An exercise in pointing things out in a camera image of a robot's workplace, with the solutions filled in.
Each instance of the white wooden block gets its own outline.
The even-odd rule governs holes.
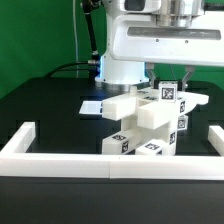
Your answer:
[[[177,130],[177,119],[178,117],[174,117],[170,122],[156,129],[137,127],[142,135],[142,144],[150,141],[151,139],[161,139],[169,144],[170,133]]]
[[[110,178],[113,156],[54,153],[0,154],[0,176]]]
[[[102,117],[120,120],[136,112],[136,97],[129,93],[103,100]]]
[[[120,156],[110,178],[223,180],[224,158],[211,156]]]
[[[140,89],[138,91],[138,100],[145,103],[159,101],[159,90],[151,88]]]
[[[208,140],[217,152],[224,156],[224,130],[220,126],[209,126]]]
[[[168,123],[175,116],[176,105],[173,103],[154,102],[138,109],[137,124],[140,127],[156,129]]]
[[[163,148],[167,145],[163,140],[152,139],[135,150],[136,155],[157,156],[163,154]]]
[[[135,96],[138,93],[138,88],[137,86],[131,86],[130,87],[130,96]]]
[[[197,104],[199,105],[207,104],[209,96],[189,92],[178,92],[178,99],[180,101],[185,100],[185,110],[184,112],[180,113],[181,116],[192,111]]]
[[[137,127],[137,117],[135,115],[125,117],[121,120],[121,131],[127,131]]]
[[[102,154],[121,155],[127,154],[141,142],[141,133],[137,129],[121,131],[103,139]]]
[[[167,144],[163,149],[163,156],[174,156],[176,154],[177,143],[174,142],[171,145]]]
[[[19,130],[13,135],[0,154],[24,153],[36,137],[35,123],[24,122]]]

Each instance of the green screen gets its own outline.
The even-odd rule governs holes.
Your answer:
[[[89,37],[80,2],[75,2],[75,38],[72,0],[1,1],[0,97],[59,65],[90,59]],[[99,52],[103,54],[106,43],[103,7],[95,10],[92,17]],[[173,65],[173,71],[177,78],[185,73],[184,66],[179,65]],[[172,79],[169,65],[156,65],[155,72],[162,79]],[[58,75],[77,77],[74,73]],[[87,74],[79,72],[78,76],[87,77]],[[197,67],[192,79],[214,82],[224,88],[224,68]]]

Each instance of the stacked blocks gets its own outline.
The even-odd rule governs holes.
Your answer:
[[[102,154],[175,155],[177,131],[187,129],[185,114],[206,103],[206,95],[177,92],[176,82],[162,82],[159,90],[132,87],[106,99],[102,116],[121,120],[121,131],[103,140]]]

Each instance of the white card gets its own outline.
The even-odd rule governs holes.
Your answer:
[[[79,111],[80,114],[102,114],[102,101],[83,101]]]

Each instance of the black tabletop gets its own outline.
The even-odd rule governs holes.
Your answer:
[[[217,155],[207,137],[209,125],[224,127],[224,91],[206,82],[189,82],[187,91],[207,94],[210,100],[188,114],[188,130],[178,133],[177,155]],[[29,152],[99,154],[102,139],[120,131],[120,121],[81,115],[79,110],[84,100],[119,94],[88,79],[31,79],[0,100],[0,144],[3,147],[24,121],[35,121],[37,137]]]
[[[210,100],[189,114],[177,155],[217,156],[207,134],[211,124],[224,127],[224,92],[206,82],[190,82],[187,91]],[[35,121],[30,153],[99,154],[102,138],[119,131],[120,122],[80,115],[79,109],[83,100],[118,94],[87,79],[31,79],[0,100],[1,146],[24,121]],[[0,177],[3,224],[221,224],[223,208],[223,181]]]

